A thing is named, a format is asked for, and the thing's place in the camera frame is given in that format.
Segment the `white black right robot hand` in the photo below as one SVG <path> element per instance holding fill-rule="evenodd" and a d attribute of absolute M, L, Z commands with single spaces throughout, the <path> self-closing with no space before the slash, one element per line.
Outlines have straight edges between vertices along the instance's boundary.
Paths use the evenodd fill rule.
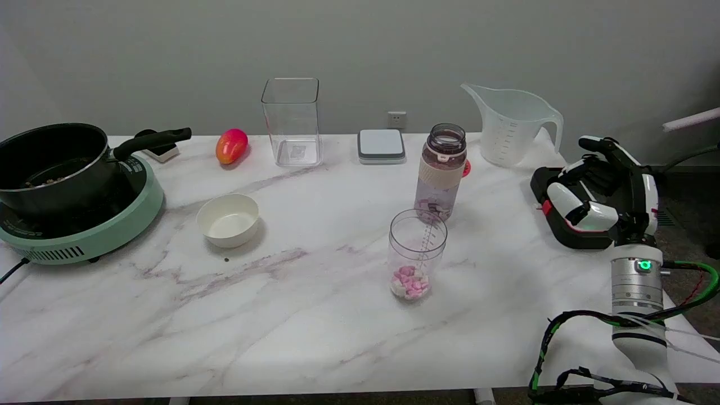
<path fill-rule="evenodd" d="M 651 245 L 658 228 L 659 195 L 650 168 L 612 138 L 581 136 L 578 143 L 587 153 L 550 180 L 547 197 L 551 205 L 574 230 L 605 232 L 616 246 Z M 615 206 L 581 197 L 570 189 L 597 167 L 605 169 L 609 193 L 622 192 Z"/>

